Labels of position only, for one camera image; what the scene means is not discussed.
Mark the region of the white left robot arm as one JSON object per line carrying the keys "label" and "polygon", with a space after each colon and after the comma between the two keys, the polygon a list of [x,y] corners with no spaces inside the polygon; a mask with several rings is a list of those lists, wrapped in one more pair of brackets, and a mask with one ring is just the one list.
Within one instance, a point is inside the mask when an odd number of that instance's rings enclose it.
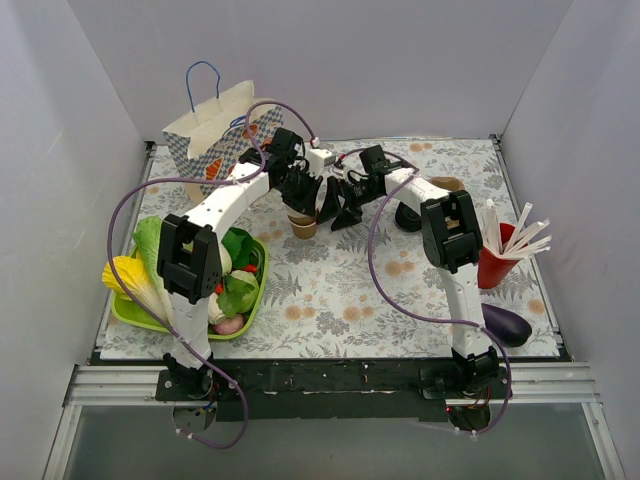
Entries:
{"label": "white left robot arm", "polygon": [[204,362],[211,358],[208,338],[209,297],[223,280],[222,239],[256,200],[276,189],[292,210],[312,216],[325,166],[335,155],[316,139],[303,150],[301,138],[276,130],[264,149],[247,150],[228,179],[199,205],[162,222],[157,273],[173,308],[172,351],[163,357],[173,384],[193,400],[205,398],[213,377]]}

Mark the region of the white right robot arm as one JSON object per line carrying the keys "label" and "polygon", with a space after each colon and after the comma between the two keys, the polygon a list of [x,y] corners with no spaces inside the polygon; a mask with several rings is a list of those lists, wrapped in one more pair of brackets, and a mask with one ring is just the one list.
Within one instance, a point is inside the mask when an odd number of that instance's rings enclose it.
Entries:
{"label": "white right robot arm", "polygon": [[430,183],[406,160],[390,161],[378,145],[357,152],[363,172],[345,172],[326,149],[308,152],[336,173],[327,178],[317,221],[329,221],[333,231],[351,227],[362,221],[363,205],[393,197],[418,218],[424,252],[443,282],[453,325],[453,372],[434,375],[430,382],[434,389],[475,397],[498,376],[499,360],[481,305],[477,274],[483,241],[471,196]]}

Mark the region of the brown paper coffee cup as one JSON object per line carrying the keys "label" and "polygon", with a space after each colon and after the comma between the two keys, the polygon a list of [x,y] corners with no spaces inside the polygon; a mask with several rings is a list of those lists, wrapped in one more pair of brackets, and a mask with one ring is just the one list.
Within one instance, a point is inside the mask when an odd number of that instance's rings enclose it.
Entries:
{"label": "brown paper coffee cup", "polygon": [[288,209],[287,218],[291,225],[293,235],[301,240],[308,240],[315,236],[317,232],[317,222],[315,215],[304,215],[300,212]]}

